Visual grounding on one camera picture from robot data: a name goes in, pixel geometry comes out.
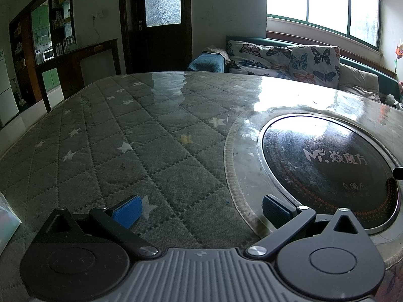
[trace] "green sofa backrest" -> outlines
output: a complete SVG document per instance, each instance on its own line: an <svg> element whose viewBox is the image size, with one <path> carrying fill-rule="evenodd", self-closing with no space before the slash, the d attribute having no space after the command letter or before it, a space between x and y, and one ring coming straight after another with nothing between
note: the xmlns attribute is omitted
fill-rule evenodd
<svg viewBox="0 0 403 302"><path fill-rule="evenodd" d="M272 40L272 39L260 39L257 37L231 36L231 35L228 35L226 37L225 46L228 46L228 41L243 41L243 42L249 42L249 43L258 44L258 45L269 46L269 47L287 47L289 45L298 45L296 43L286 42L286 41L279 41L279 40ZM385 95L393 94L394 98L397 101L400 101L400 90L399 90L399 86L397 84L397 80L385 75L384 73L381 73L380 71L378 71L374 68L371 68L360 62L356 62L356 61L348 59L348 58L340 57L340 63L357 68L362 71L374 73L375 75L378 76L379 92L381 92L382 94L385 94Z"/></svg>

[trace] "plastic bag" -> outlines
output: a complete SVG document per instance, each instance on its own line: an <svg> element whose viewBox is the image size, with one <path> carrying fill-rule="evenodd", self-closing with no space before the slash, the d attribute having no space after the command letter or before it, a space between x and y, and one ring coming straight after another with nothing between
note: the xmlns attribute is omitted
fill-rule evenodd
<svg viewBox="0 0 403 302"><path fill-rule="evenodd" d="M4 195L0 192L0 254L3 252L20 223L21 220L17 217L7 203Z"/></svg>

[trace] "cooktop brand logo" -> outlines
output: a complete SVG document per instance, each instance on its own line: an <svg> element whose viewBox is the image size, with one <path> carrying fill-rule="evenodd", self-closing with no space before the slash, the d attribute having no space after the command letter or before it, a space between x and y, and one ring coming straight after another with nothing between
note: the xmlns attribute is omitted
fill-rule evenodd
<svg viewBox="0 0 403 302"><path fill-rule="evenodd" d="M368 162L365 160L365 158L360 155L360 154L355 154L352 155L350 153L344 152L341 153L339 151L328 151L329 157L327 158L327 154L325 150L315 150L312 153L305 150L304 148L302 149L305 153L306 158L308 161L312 160L318 160L319 162L337 162L337 163L351 163L354 165L368 165Z"/></svg>

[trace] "power cord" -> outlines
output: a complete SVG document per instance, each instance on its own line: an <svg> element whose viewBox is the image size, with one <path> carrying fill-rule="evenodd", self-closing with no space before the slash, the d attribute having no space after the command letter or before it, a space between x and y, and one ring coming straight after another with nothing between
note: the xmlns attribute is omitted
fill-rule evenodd
<svg viewBox="0 0 403 302"><path fill-rule="evenodd" d="M97 40L97 42L96 42L96 43L98 43L98 42L99 42L99 33L98 33L98 31L95 29L95 16L92 16L92 28L94 29L95 33L98 34L98 40Z"/></svg>

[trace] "black cooktop surface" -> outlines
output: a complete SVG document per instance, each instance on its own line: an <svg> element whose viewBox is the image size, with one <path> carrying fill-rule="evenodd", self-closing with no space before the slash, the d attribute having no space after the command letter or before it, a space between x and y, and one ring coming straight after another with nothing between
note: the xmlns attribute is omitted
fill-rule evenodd
<svg viewBox="0 0 403 302"><path fill-rule="evenodd" d="M369 229L395 210L397 188L388 163L347 127L311 116L282 118L267 128L263 153L280 184L317 213L347 207Z"/></svg>

